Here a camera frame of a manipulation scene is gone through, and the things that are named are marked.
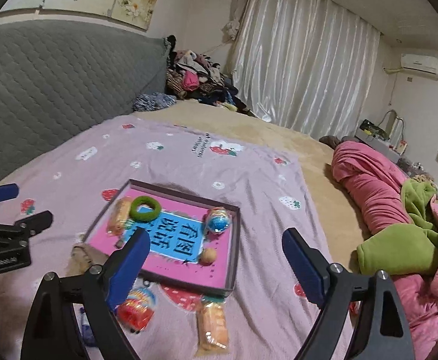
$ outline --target green cloth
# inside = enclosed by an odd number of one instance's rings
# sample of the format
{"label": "green cloth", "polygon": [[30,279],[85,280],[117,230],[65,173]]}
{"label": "green cloth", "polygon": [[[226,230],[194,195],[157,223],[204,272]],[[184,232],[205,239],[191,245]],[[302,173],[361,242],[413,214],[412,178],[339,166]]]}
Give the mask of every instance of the green cloth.
{"label": "green cloth", "polygon": [[357,247],[357,257],[363,275],[379,269],[390,275],[433,275],[438,270],[438,248],[427,230],[408,223],[386,227]]}
{"label": "green cloth", "polygon": [[427,182],[407,180],[401,200],[414,224],[386,227],[357,247],[359,268],[364,275],[383,269],[391,275],[433,275],[438,270],[438,231],[432,222],[429,201],[436,188]]}
{"label": "green cloth", "polygon": [[413,223],[421,228],[436,230],[432,223],[433,216],[429,201],[436,193],[436,188],[428,181],[419,182],[408,179],[401,187],[401,202]]}

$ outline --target packaged snack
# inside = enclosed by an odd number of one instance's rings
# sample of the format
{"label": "packaged snack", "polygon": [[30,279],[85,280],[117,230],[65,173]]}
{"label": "packaged snack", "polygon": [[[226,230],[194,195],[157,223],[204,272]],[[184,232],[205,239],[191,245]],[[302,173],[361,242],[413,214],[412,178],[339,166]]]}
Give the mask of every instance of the packaged snack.
{"label": "packaged snack", "polygon": [[221,303],[204,301],[197,311],[199,345],[196,356],[228,353],[229,345],[226,318]]}
{"label": "packaged snack", "polygon": [[124,232],[126,222],[129,218],[129,211],[132,205],[132,198],[125,197],[117,200],[114,211],[110,215],[107,224],[107,233],[113,236],[121,236]]}
{"label": "packaged snack", "polygon": [[229,228],[230,223],[230,215],[224,207],[212,208],[205,218],[205,228],[213,234],[222,234]]}
{"label": "packaged snack", "polygon": [[117,307],[116,314],[132,333],[139,333],[148,325],[155,309],[155,295],[148,288],[135,288],[129,292],[124,303]]}
{"label": "packaged snack", "polygon": [[89,325],[89,320],[87,319],[87,315],[85,314],[84,307],[81,307],[81,335],[84,340],[84,344],[88,347],[97,347],[96,339],[92,334],[91,326]]}

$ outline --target orange snack package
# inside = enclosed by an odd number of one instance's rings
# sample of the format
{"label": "orange snack package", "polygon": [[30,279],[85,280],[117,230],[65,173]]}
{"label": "orange snack package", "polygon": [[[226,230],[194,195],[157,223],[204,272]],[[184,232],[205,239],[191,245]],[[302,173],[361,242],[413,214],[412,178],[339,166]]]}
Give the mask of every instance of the orange snack package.
{"label": "orange snack package", "polygon": [[110,215],[107,224],[107,233],[113,236],[121,236],[125,229],[125,224],[129,218],[131,210],[132,198],[125,197],[117,200],[114,206],[114,211]]}
{"label": "orange snack package", "polygon": [[199,345],[196,356],[228,353],[229,345],[226,318],[221,303],[205,302],[197,311]]}

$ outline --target air conditioner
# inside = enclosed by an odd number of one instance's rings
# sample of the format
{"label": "air conditioner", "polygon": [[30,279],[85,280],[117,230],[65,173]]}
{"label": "air conditioner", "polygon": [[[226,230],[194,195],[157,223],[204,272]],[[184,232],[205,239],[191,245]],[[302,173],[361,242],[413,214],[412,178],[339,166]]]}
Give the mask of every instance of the air conditioner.
{"label": "air conditioner", "polygon": [[428,55],[401,54],[400,69],[384,69],[388,74],[406,73],[438,81],[438,59]]}

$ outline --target white curtain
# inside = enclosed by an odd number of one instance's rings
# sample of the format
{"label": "white curtain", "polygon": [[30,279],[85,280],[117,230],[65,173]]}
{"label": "white curtain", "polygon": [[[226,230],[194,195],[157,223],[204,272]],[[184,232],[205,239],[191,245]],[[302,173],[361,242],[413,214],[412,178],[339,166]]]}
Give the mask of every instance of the white curtain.
{"label": "white curtain", "polygon": [[246,8],[247,0],[232,0],[230,5],[230,22],[227,23],[227,35],[229,40],[236,40],[237,33],[239,32],[239,27],[241,25],[240,20],[244,14]]}
{"label": "white curtain", "polygon": [[249,0],[232,56],[238,97],[318,139],[356,128],[380,33],[331,0]]}

